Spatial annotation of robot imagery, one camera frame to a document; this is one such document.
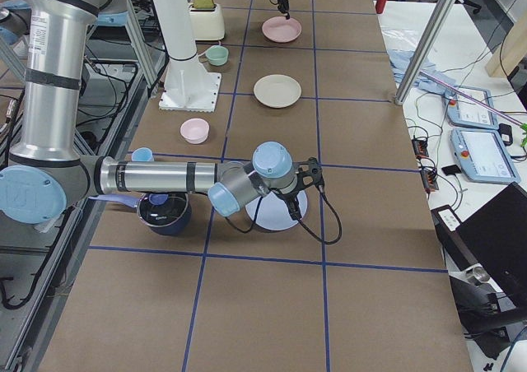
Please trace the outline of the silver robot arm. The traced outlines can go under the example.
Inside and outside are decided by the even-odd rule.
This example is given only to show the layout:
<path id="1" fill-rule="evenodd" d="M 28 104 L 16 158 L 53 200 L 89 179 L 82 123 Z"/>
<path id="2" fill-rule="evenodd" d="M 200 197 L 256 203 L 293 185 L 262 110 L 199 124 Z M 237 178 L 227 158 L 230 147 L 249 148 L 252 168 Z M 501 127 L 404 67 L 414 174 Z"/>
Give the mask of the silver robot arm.
<path id="1" fill-rule="evenodd" d="M 39 224 L 87 197 L 115 191 L 204 192 L 222 216 L 274 193 L 292 219 L 298 193 L 323 188 L 315 158 L 295 162 L 277 142 L 265 142 L 247 164 L 127 162 L 80 155 L 73 146 L 86 33 L 103 16 L 125 21 L 128 0 L 26 0 L 31 9 L 21 139 L 1 172 L 1 209 L 15 221 Z"/>

